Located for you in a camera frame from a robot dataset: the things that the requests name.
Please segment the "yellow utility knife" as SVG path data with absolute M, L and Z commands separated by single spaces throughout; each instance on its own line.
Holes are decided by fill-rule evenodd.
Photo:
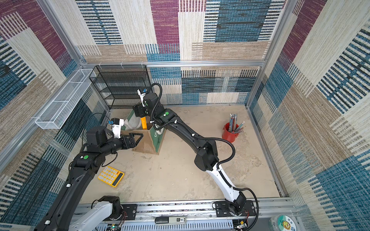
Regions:
M 147 130 L 146 117 L 141 117 L 140 119 L 141 119 L 142 129 Z

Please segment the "green Christmas burlap tote bag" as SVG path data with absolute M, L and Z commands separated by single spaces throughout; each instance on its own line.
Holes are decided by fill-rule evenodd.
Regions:
M 147 129 L 142 129 L 141 118 L 136 117 L 133 110 L 124 120 L 124 126 L 121 129 L 121 135 L 129 135 L 130 133 L 138 133 L 142 135 L 138 145 L 133 148 L 134 152 L 159 155 L 165 130 L 156 131 L 150 124 L 147 124 Z

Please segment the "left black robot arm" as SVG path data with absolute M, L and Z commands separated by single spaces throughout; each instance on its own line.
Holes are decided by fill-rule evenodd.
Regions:
M 82 145 L 80 153 L 73 159 L 63 188 L 34 230 L 67 231 L 86 188 L 102 167 L 106 156 L 136 147 L 143 135 L 129 133 L 116 138 L 106 127 L 96 126 L 87 131 L 86 137 L 87 143 Z

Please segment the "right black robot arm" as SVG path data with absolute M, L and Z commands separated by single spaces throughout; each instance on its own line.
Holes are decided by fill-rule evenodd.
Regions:
M 251 193 L 255 201 L 256 217 L 259 215 L 259 204 L 255 193 L 248 187 L 238 188 L 229 179 L 222 168 L 222 164 L 231 161 L 236 149 L 234 145 L 224 139 L 216 137 L 203 137 L 190 128 L 173 110 L 165 108 L 160 99 L 162 97 L 162 86 L 159 83 L 153 83 L 149 87 L 141 87 L 137 90 L 141 105 L 133 107 L 139 117 L 149 116 L 149 123 L 152 128 L 159 131 L 166 129 L 183 141 L 185 141 L 195 152 L 194 163 L 198 169 L 208 173 L 222 191 L 225 200 L 229 203 L 228 210 L 233 216 L 240 216 L 247 204 L 247 198 L 244 191 Z M 225 160 L 219 160 L 216 142 L 224 142 L 231 148 L 231 156 Z

